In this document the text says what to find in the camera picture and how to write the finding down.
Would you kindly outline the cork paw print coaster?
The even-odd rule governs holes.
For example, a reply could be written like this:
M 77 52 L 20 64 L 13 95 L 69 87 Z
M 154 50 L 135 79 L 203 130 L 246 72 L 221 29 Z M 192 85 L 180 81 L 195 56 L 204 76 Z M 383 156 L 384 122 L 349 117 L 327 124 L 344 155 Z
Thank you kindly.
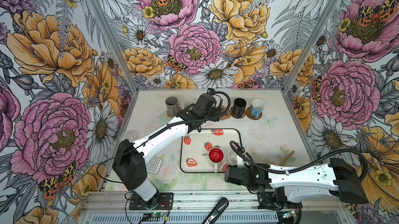
M 221 107 L 221 112 L 224 112 L 226 107 L 222 106 Z M 231 117 L 230 111 L 228 110 L 223 116 L 220 117 L 220 121 L 227 120 Z

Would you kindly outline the grey metal mug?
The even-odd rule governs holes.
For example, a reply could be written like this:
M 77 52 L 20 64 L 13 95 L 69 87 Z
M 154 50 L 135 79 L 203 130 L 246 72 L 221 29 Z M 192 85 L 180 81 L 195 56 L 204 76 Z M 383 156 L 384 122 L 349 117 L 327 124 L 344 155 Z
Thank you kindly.
M 175 117 L 176 114 L 178 113 L 180 107 L 179 107 L 179 103 L 178 103 L 178 99 L 174 96 L 168 97 L 165 100 L 165 104 L 167 107 L 167 111 L 173 116 Z

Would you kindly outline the black mug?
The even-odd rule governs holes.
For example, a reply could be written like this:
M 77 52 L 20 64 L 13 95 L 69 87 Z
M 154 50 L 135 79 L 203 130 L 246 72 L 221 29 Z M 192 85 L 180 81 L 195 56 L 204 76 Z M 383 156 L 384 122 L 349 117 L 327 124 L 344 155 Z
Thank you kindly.
M 233 108 L 233 114 L 237 115 L 237 116 L 243 114 L 245 112 L 245 110 L 246 110 L 246 105 L 247 105 L 247 102 L 246 102 L 245 99 L 236 98 L 234 100 L 234 104 L 233 104 L 233 107 L 232 107 Z

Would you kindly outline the light blue mug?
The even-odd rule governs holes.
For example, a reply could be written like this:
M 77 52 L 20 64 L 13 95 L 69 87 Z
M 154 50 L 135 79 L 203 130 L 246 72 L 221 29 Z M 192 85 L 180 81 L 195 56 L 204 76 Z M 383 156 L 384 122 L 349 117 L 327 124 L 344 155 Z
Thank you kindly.
M 254 99 L 251 102 L 250 110 L 251 110 L 251 115 L 254 117 L 258 117 L 259 114 L 263 111 L 265 107 L 265 103 L 260 100 L 260 99 Z

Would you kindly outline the white mug purple handle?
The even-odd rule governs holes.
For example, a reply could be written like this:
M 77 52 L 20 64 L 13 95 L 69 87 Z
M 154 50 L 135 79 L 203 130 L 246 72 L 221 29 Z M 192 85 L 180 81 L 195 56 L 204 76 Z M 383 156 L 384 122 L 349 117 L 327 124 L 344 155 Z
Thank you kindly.
M 194 107 L 196 104 L 196 100 L 194 99 L 188 99 L 185 101 L 185 103 L 183 104 L 185 109 L 191 109 L 192 107 Z

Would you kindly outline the scratched brown round wooden coaster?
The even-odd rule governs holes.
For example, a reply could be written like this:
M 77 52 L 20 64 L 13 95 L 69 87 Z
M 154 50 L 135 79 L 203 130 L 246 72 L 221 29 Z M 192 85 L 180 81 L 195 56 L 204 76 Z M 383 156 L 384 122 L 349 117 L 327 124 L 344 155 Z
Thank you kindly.
M 239 115 L 239 116 L 234 115 L 234 114 L 233 114 L 233 108 L 231 108 L 231 109 L 229 110 L 229 114 L 230 114 L 233 118 L 235 118 L 235 119 L 242 119 L 242 118 L 244 118 L 244 117 L 246 116 L 246 112 L 244 112 L 243 114 L 241 114 L 241 115 Z

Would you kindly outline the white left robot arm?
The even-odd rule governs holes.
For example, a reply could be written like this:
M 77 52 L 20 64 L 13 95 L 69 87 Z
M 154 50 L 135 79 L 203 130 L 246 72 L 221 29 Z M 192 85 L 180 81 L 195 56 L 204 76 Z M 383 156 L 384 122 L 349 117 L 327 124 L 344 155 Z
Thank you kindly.
M 218 122 L 227 113 L 221 109 L 201 115 L 194 109 L 183 109 L 166 125 L 141 139 L 133 142 L 125 139 L 117 148 L 112 169 L 122 184 L 151 205 L 159 199 L 159 191 L 147 178 L 146 164 L 163 148 L 174 140 L 183 137 L 207 121 Z

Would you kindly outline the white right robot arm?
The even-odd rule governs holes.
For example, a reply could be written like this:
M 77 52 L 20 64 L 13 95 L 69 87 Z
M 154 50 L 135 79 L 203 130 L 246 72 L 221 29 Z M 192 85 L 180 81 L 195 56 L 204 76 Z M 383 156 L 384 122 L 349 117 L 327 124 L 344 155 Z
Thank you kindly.
M 224 180 L 243 186 L 258 197 L 260 208 L 291 208 L 307 200 L 339 198 L 349 204 L 368 199 L 356 170 L 340 158 L 291 173 L 290 167 L 260 164 L 249 168 L 227 166 Z

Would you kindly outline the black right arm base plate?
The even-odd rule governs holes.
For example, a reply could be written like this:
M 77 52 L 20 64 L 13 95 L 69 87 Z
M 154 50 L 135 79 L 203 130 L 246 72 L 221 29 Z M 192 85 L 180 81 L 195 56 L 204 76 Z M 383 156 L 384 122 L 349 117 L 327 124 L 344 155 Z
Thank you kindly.
M 285 200 L 279 201 L 275 192 L 262 192 L 257 194 L 258 209 L 267 209 L 272 211 L 281 211 L 285 209 L 297 209 L 302 208 L 301 203 L 292 203 Z

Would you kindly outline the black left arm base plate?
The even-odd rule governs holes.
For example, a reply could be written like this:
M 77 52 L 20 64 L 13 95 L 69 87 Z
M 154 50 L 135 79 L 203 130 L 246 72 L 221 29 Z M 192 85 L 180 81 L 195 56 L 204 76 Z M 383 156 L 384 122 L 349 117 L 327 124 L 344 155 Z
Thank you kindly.
M 171 210 L 174 194 L 171 192 L 157 193 L 149 201 L 144 201 L 137 193 L 129 200 L 129 210 Z

